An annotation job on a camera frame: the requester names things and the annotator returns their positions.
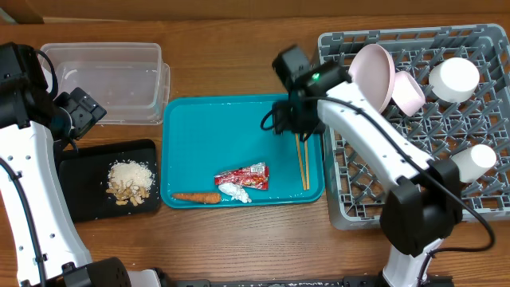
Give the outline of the pink plate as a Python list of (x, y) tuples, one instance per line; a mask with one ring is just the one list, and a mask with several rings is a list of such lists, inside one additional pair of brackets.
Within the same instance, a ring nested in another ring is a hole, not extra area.
[(366, 45), (356, 54), (348, 72), (371, 106), (382, 113), (394, 90), (392, 56), (381, 45)]

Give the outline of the pink bowl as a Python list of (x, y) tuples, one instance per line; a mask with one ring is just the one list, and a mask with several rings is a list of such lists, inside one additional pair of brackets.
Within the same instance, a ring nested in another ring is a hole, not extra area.
[(395, 74), (392, 100), (406, 116), (414, 115), (426, 102), (421, 87), (406, 71)]

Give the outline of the white bowl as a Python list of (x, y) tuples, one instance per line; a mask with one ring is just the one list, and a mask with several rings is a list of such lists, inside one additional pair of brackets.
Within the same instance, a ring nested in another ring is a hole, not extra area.
[(449, 103), (468, 100), (480, 81), (478, 68), (469, 60), (452, 57), (435, 66), (429, 75), (429, 84), (437, 98)]

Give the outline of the white paper cup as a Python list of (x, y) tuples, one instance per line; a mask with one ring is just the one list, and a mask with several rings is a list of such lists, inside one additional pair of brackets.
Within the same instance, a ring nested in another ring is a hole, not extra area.
[(478, 144), (451, 157), (459, 169), (460, 180), (471, 183), (479, 179), (497, 160), (496, 153), (490, 146)]

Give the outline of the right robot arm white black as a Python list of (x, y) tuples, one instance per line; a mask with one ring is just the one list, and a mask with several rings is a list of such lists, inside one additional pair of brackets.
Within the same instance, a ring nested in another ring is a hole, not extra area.
[(450, 277), (429, 277), (431, 259), (461, 222), (469, 206), (461, 186), (496, 163), (496, 153), (478, 144), (448, 159), (434, 159), (399, 134), (383, 117), (393, 95), (421, 89), (397, 85), (392, 56), (380, 45), (361, 48), (349, 67), (337, 61), (312, 66), (294, 45), (281, 51), (273, 70), (288, 92), (268, 112), (275, 133), (290, 131), (299, 143), (332, 128), (375, 173), (385, 193), (379, 223), (391, 244), (388, 262), (375, 277), (344, 279), (346, 286), (450, 286)]

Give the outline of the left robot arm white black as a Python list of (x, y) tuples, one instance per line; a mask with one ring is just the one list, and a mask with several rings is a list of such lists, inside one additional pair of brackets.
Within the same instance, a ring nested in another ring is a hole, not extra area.
[(119, 258), (93, 261), (71, 219), (55, 158), (106, 111), (83, 89), (46, 82), (46, 54), (1, 46), (1, 196), (17, 249), (21, 286), (164, 286), (157, 269), (128, 271)]

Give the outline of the grey dishwasher rack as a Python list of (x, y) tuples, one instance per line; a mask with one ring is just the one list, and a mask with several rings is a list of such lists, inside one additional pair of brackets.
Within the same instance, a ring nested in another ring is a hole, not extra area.
[[(476, 144), (490, 146), (496, 164), (461, 196), (469, 209), (489, 221), (509, 217), (509, 40), (496, 24), (327, 32), (319, 36), (316, 61), (349, 65), (365, 45), (377, 44), (421, 85), (425, 105), (406, 116), (394, 104), (387, 120), (412, 144), (444, 159)], [(480, 72), (474, 94), (465, 102), (441, 102), (428, 84), (432, 69), (452, 57), (471, 61)], [(331, 224), (339, 230), (370, 229), (379, 225), (383, 194), (379, 181), (362, 158), (339, 134), (323, 135), (326, 195)]]

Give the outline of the right wooden chopstick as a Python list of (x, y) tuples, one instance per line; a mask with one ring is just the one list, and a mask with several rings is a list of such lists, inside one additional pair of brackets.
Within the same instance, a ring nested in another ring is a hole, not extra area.
[(304, 158), (305, 158), (305, 190), (309, 190), (310, 188), (310, 178), (309, 178), (309, 157), (308, 157), (308, 141), (304, 141)]

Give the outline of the black plastic tray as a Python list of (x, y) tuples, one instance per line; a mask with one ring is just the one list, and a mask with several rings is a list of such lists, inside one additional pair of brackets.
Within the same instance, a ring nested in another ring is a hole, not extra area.
[[(152, 172), (153, 183), (144, 203), (133, 206), (128, 202), (119, 206), (115, 196), (107, 192), (108, 174), (114, 164), (131, 161), (147, 167)], [(153, 213), (161, 204), (156, 146), (149, 139), (63, 151), (57, 162), (57, 174), (75, 223)]]

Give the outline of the clear plastic bin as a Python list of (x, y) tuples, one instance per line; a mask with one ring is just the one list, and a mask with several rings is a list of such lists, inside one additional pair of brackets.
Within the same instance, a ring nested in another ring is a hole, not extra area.
[(102, 124), (159, 125), (171, 72), (161, 47), (143, 42), (48, 43), (60, 92), (83, 89), (107, 114)]

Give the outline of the red snack wrapper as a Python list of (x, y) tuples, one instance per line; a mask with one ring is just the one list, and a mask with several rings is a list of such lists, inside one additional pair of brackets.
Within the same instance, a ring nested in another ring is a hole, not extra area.
[(223, 171), (214, 176), (214, 184), (219, 186), (223, 183), (266, 191), (269, 189), (269, 168), (261, 162), (248, 167)]

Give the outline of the food scraps rice and peanuts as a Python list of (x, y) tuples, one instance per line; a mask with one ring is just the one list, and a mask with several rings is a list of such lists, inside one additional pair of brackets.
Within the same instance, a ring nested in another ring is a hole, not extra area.
[(117, 206), (140, 206), (150, 198), (154, 183), (155, 174), (146, 163), (115, 161), (108, 171), (106, 193)]

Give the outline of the crumpled white tissue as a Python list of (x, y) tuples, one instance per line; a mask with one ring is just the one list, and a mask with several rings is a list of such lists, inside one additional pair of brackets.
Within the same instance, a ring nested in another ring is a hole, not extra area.
[(222, 183), (218, 186), (218, 189), (225, 195), (231, 197), (231, 199), (241, 201), (243, 203), (252, 202), (248, 193), (243, 189), (242, 186), (235, 183)]

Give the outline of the teal serving tray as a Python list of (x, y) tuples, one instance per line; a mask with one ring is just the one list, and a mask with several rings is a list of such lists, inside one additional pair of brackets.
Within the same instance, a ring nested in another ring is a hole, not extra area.
[(260, 128), (263, 116), (285, 94), (187, 97), (171, 101), (163, 117), (160, 194), (175, 209), (196, 202), (173, 199), (174, 193), (216, 192), (214, 176), (264, 162), (269, 189), (247, 189), (249, 206), (315, 202), (325, 189), (321, 137), (308, 139), (310, 188), (300, 176), (295, 136)]

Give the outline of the orange carrot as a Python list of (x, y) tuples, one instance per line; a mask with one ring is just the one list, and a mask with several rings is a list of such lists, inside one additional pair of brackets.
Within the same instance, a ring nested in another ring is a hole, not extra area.
[(222, 196), (219, 193), (174, 193), (173, 199), (178, 199), (187, 202), (197, 202), (203, 204), (217, 204), (222, 200)]

